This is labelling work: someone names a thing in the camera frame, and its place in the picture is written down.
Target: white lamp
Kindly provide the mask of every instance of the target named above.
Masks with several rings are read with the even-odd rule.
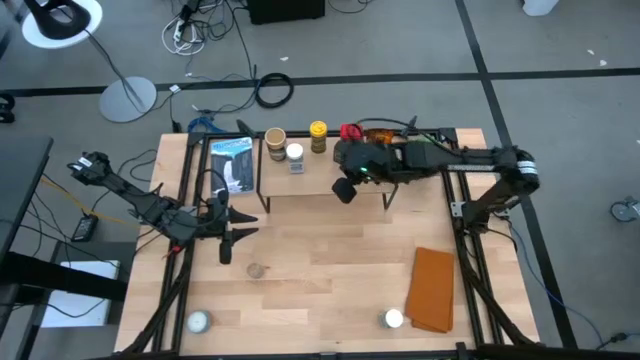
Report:
[[[89,38],[93,46],[108,61],[99,44],[89,34],[93,34],[102,22],[102,7],[96,0],[73,0],[91,15],[89,25],[72,37],[56,40],[42,34],[32,13],[22,23],[22,35],[31,45],[42,49],[62,49],[78,44]],[[100,112],[108,120],[129,122],[145,115],[155,104],[157,91],[148,79],[139,76],[123,77],[115,68],[114,71],[122,80],[109,85],[100,96]]]

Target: white bottle cap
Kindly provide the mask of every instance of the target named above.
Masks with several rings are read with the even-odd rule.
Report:
[[[404,321],[404,316],[400,310],[391,309],[384,314],[384,321],[390,328],[399,328]]]
[[[206,311],[195,311],[187,319],[187,328],[194,334],[201,334],[209,330],[211,320]]]
[[[287,146],[287,157],[291,160],[298,160],[302,157],[303,151],[302,145],[296,143],[289,144]]]

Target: book cover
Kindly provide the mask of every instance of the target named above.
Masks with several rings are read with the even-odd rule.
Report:
[[[249,137],[211,144],[211,168],[224,177],[229,194],[253,191],[253,141]],[[224,190],[222,179],[211,174],[211,196]]]

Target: wooden board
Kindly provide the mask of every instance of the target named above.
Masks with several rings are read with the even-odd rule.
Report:
[[[461,145],[485,147],[479,129],[459,129],[458,137]],[[185,144],[185,135],[162,137],[151,187],[163,181],[163,194],[177,196]],[[492,175],[474,174],[468,179],[474,197],[495,182]],[[208,177],[204,184],[207,194]],[[381,329],[377,322],[384,309],[404,309],[417,246],[455,252],[440,177],[401,186],[387,212],[379,194],[360,194],[350,205],[330,195],[278,197],[272,199],[269,215],[256,194],[231,201],[239,211],[257,216],[261,229],[234,246],[233,262],[228,266],[218,263],[218,240],[196,243],[187,314],[207,310],[214,324],[205,334],[185,330],[181,354],[442,350],[453,349],[460,341],[473,347],[457,257],[453,331],[431,333],[408,323],[389,330]],[[490,226],[508,232],[497,220]],[[496,300],[524,334],[536,340],[511,242],[492,233],[482,240]],[[161,257],[166,250],[166,239],[159,239],[137,255],[116,350],[137,336],[155,310],[164,270]],[[247,275],[251,263],[268,267],[262,279]],[[480,310],[489,339],[486,311],[483,306]],[[172,311],[167,339],[173,317]]]
[[[332,195],[331,186],[344,177],[340,167],[333,161],[333,148],[340,138],[327,138],[327,151],[316,154],[311,151],[310,138],[290,138],[288,144],[298,143],[304,149],[304,174],[289,173],[286,161],[271,160],[267,144],[262,144],[262,194],[264,196]],[[373,183],[356,186],[358,194],[390,193],[393,185]]]

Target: orange cloth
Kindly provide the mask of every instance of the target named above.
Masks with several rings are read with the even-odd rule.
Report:
[[[446,333],[453,329],[453,255],[416,249],[405,314],[413,327]]]

